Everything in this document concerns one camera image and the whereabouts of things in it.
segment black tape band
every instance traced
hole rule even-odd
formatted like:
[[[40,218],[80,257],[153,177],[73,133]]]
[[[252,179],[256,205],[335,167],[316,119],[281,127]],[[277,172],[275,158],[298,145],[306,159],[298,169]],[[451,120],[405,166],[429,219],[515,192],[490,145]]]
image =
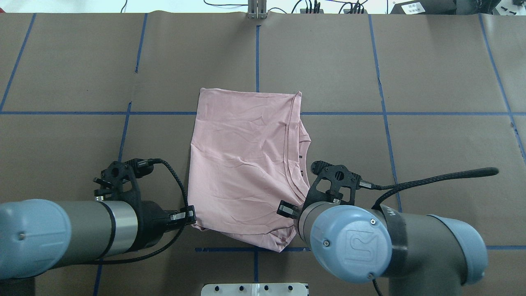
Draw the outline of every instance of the black tape band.
[[[115,224],[115,217],[113,216],[113,212],[112,210],[109,208],[109,206],[107,204],[105,204],[104,202],[98,202],[100,203],[101,205],[103,205],[105,208],[106,208],[106,211],[108,211],[108,214],[109,214],[109,218],[110,220],[112,221],[112,233],[111,235],[109,236],[109,241],[108,241],[108,246],[106,247],[106,249],[104,250],[104,252],[102,252],[102,254],[99,256],[98,259],[104,257],[108,252],[109,252],[109,249],[112,247],[113,245],[113,240],[115,239],[115,228],[116,228],[116,224]]]
[[[392,242],[392,256],[391,262],[384,275],[394,274],[396,271],[402,270],[407,259],[407,230],[406,222],[399,212],[394,209],[381,204],[380,205],[383,216],[386,219],[387,231],[391,236]]]

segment screw hole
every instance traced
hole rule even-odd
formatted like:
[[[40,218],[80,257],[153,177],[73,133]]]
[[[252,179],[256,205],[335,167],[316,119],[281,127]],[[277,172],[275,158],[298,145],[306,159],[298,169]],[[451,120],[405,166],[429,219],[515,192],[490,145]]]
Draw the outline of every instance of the screw hole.
[[[343,180],[343,177],[345,177],[345,175],[343,174],[342,171],[338,171],[338,172],[336,172],[334,177],[336,178],[336,180],[341,181],[341,180]]]

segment pink t-shirt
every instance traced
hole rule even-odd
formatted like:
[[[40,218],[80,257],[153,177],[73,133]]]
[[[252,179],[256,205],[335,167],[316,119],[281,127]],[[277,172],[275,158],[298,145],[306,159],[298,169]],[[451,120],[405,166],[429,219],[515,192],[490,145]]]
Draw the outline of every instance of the pink t-shirt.
[[[281,200],[303,204],[310,138],[301,93],[201,88],[191,142],[188,201],[194,227],[280,252],[296,235],[276,214]]]

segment electrical cable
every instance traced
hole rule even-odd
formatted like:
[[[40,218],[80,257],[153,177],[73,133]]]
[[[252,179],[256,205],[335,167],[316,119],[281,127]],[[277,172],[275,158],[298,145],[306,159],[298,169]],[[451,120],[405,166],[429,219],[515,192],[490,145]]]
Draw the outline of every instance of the electrical cable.
[[[359,14],[360,10],[361,10],[361,4],[359,1],[356,1],[354,8],[351,8],[351,10],[348,13]]]
[[[294,9],[296,9],[296,6],[298,6],[298,4],[299,4],[301,1],[303,1],[303,0],[298,0],[298,1],[296,2],[296,4],[294,5],[294,8],[292,8],[292,11],[291,11],[290,13],[294,13]]]
[[[284,11],[283,9],[279,8],[279,7],[272,7],[271,9],[269,9],[268,11],[271,11],[272,9],[279,9],[281,11],[283,11],[284,13],[287,13],[286,11]]]
[[[128,0],[126,0],[124,3],[123,8],[120,9],[120,13],[123,13],[124,7],[126,7],[126,5],[128,5]]]
[[[248,4],[211,4],[211,3],[206,2],[206,0],[203,0],[203,2],[210,6],[248,6]]]
[[[378,287],[378,283],[376,282],[376,279],[372,280],[372,285],[375,286],[375,291],[378,296],[383,296],[382,292],[380,292],[380,287]]]
[[[337,1],[337,0],[327,0],[327,1],[336,2],[336,3],[349,3],[349,2],[346,2],[346,1]]]
[[[495,7],[493,6],[493,0],[490,0],[490,3],[488,4],[488,12],[487,12],[487,14],[490,14],[490,11],[492,10],[492,8],[495,8]]]
[[[350,4],[351,5],[351,10],[352,10],[352,3],[351,2],[345,2],[341,7],[340,7],[340,10],[338,11],[338,14],[341,13],[341,11],[343,10],[343,7],[345,7],[345,5],[347,4]]]
[[[181,189],[181,194],[183,195],[183,202],[185,203],[185,207],[188,207],[188,195],[186,194],[186,190],[185,190],[185,186],[183,185],[181,179],[179,178],[179,176],[177,175],[177,173],[174,171],[174,169],[171,167],[171,165],[166,162],[165,160],[162,160],[162,159],[149,159],[148,160],[148,165],[152,165],[152,164],[163,164],[171,173],[171,175],[174,177],[175,181],[177,182],[177,185],[179,185],[179,189]],[[167,248],[169,248],[172,244],[175,243],[175,241],[181,236],[181,233],[183,232],[183,229],[185,228],[185,224],[183,224],[183,226],[179,229],[179,231],[175,234],[175,236],[167,243],[164,245],[164,247],[160,248],[159,250],[157,251],[154,251],[150,254],[147,254],[147,255],[144,255],[144,256],[140,256],[140,257],[136,257],[136,258],[130,258],[130,259],[121,259],[121,260],[108,260],[108,261],[100,261],[100,260],[97,260],[97,261],[89,261],[89,262],[85,262],[85,263],[79,263],[79,264],[76,264],[76,265],[112,265],[112,264],[124,264],[124,263],[133,263],[133,262],[137,262],[137,261],[142,261],[144,259],[148,259],[148,258],[151,258],[155,255],[158,255],[162,252],[164,252]]]
[[[411,182],[406,182],[406,183],[400,183],[400,184],[397,184],[396,186],[391,185],[391,186],[394,186],[394,187],[391,190],[389,190],[388,192],[384,193],[382,196],[380,196],[376,200],[375,204],[372,206],[372,209],[373,210],[379,210],[380,209],[380,204],[384,200],[386,200],[388,197],[390,197],[392,195],[395,195],[396,193],[398,193],[398,192],[400,192],[402,190],[405,190],[405,189],[409,189],[409,188],[413,188],[413,187],[417,187],[417,186],[422,186],[422,185],[427,185],[427,184],[431,184],[431,183],[435,183],[435,182],[439,182],[439,181],[453,180],[453,179],[466,179],[466,178],[486,177],[486,176],[493,176],[493,175],[496,175],[498,173],[499,173],[499,169],[497,169],[496,167],[485,167],[483,169],[476,169],[476,170],[469,170],[469,171],[463,171],[463,172],[450,173],[450,174],[445,174],[445,175],[434,176],[434,177],[427,178],[427,179],[416,180],[416,181],[411,181]]]

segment blue tape line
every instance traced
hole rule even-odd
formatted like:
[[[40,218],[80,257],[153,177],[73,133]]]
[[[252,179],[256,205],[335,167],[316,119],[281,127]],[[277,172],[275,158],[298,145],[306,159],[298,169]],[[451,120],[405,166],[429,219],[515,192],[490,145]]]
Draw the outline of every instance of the blue tape line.
[[[133,111],[131,115],[196,115],[195,111]]]
[[[140,52],[143,49],[143,40],[144,40],[144,31],[146,30],[146,20],[148,19],[148,14],[144,14],[143,20],[143,31],[140,34],[139,50],[137,51],[137,64],[135,64],[135,73],[139,71],[139,61],[140,61]]]
[[[259,283],[259,254],[254,251],[254,283]]]
[[[387,115],[420,115],[420,116],[507,116],[506,112],[387,112]]]
[[[368,16],[369,16],[369,29],[371,31],[372,52],[373,52],[373,55],[375,57],[376,77],[377,77],[377,80],[378,80],[378,90],[380,92],[380,97],[382,98],[383,124],[384,124],[384,126],[386,128],[387,147],[389,149],[389,158],[391,159],[391,170],[392,170],[393,178],[395,179],[394,182],[395,182],[395,184],[398,184],[398,178],[397,178],[397,174],[396,174],[396,166],[394,165],[395,164],[394,163],[395,162],[395,156],[393,154],[393,148],[392,148],[392,144],[391,144],[391,133],[389,132],[389,122],[387,121],[386,102],[385,102],[385,99],[384,99],[384,96],[383,96],[382,82],[380,80],[380,66],[378,64],[378,54],[377,54],[377,51],[376,51],[375,32],[374,32],[373,27],[372,27],[372,17],[371,17],[370,14]],[[400,193],[396,194],[396,198],[397,198],[397,201],[398,201],[398,211],[402,212],[402,202],[400,200]]]
[[[486,249],[498,251],[526,250],[526,245],[487,245]]]
[[[99,265],[97,268],[97,276],[95,277],[95,285],[93,286],[93,296],[97,296],[98,294],[98,287],[100,284],[100,277],[102,275],[102,265]]]
[[[300,115],[383,115],[382,112],[301,112]]]
[[[259,27],[256,26],[256,92],[259,93]]]
[[[515,119],[513,118],[513,115],[511,113],[510,103],[508,102],[508,97],[506,96],[506,92],[504,91],[504,86],[502,86],[502,81],[500,79],[499,71],[497,70],[497,66],[495,65],[495,60],[493,59],[493,53],[491,52],[490,44],[488,42],[488,37],[486,35],[486,29],[484,28],[484,21],[482,19],[482,14],[480,13],[479,13],[479,21],[480,21],[480,27],[482,28],[482,35],[484,36],[484,43],[486,44],[486,49],[488,50],[488,55],[490,57],[491,66],[493,66],[493,71],[495,72],[495,76],[497,77],[497,82],[499,83],[500,92],[502,93],[502,97],[504,98],[504,104],[506,105],[506,110],[508,110],[508,115],[510,116],[511,124],[513,124],[513,131],[515,132],[515,138],[517,139],[517,143],[519,144],[519,149],[522,154],[522,160],[524,161],[524,164],[526,164],[526,153],[524,152],[524,145],[522,144],[521,136],[519,135],[519,131],[517,130],[517,125],[515,124]]]
[[[128,111],[126,112],[126,119],[124,120],[123,137],[120,139],[119,158],[118,161],[123,159],[124,142],[126,141],[126,133],[128,132],[128,122],[130,119],[130,111],[132,110],[132,103],[128,103]]]
[[[126,112],[99,111],[2,111],[5,115],[126,115]]]
[[[20,59],[22,58],[22,53],[24,52],[24,48],[26,47],[27,40],[29,39],[31,28],[33,28],[33,23],[35,23],[35,18],[36,18],[36,13],[34,13],[33,17],[31,17],[31,22],[29,23],[29,27],[27,28],[27,32],[26,32],[26,37],[24,38],[24,41],[22,42],[22,47],[20,48],[20,52],[18,52],[18,57],[16,58],[15,65],[13,66],[13,71],[11,71],[11,76],[9,77],[9,81],[7,82],[4,96],[2,97],[2,102],[0,103],[0,111],[2,111],[2,109],[4,108],[5,100],[7,99],[7,94],[9,93],[9,89],[11,88],[11,83],[13,82],[13,78],[15,77],[16,69],[18,68]]]
[[[0,111],[0,115],[126,115],[123,111]],[[131,111],[130,115],[196,115],[195,111]],[[383,112],[302,112],[303,116],[312,115],[372,115],[383,116]],[[388,116],[509,116],[507,112],[386,112]],[[526,116],[526,112],[512,112],[513,116]]]
[[[123,128],[123,136],[120,138],[120,147],[119,147],[119,157],[118,161],[122,161],[123,159],[123,149],[124,149],[124,142],[126,141],[126,133],[128,132],[128,122],[130,118],[130,111],[132,110],[132,103],[128,103],[128,110],[126,111],[126,119],[124,120],[124,128]],[[93,296],[97,296],[98,294],[98,288],[100,285],[100,278],[102,277],[102,265],[99,264],[97,268],[97,275],[95,277],[95,285],[93,287]]]
[[[271,250],[263,249],[263,248],[254,248],[254,247],[248,247],[248,248],[195,248],[194,249],[198,253],[218,253],[218,252],[273,252]],[[310,248],[292,248],[287,247],[283,249],[282,252],[310,252]]]

